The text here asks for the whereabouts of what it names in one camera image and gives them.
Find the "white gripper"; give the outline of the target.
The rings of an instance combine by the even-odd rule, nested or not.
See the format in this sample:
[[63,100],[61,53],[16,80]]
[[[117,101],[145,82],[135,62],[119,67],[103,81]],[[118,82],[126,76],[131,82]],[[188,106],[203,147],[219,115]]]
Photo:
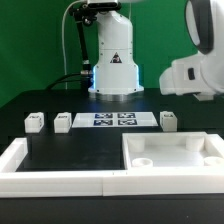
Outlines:
[[224,94],[224,65],[197,53],[174,60],[159,78],[162,95],[193,94],[199,101],[210,101]]

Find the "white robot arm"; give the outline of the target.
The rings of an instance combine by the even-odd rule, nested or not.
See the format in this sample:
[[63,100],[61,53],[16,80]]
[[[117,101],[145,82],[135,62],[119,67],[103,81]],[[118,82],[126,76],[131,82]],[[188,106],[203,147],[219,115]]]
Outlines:
[[[141,93],[133,60],[133,26],[117,12],[127,0],[87,0],[96,11],[99,59],[93,67],[93,98],[124,101]],[[197,53],[172,62],[159,78],[163,95],[193,94],[210,100],[224,94],[224,0],[187,0],[185,22]]]

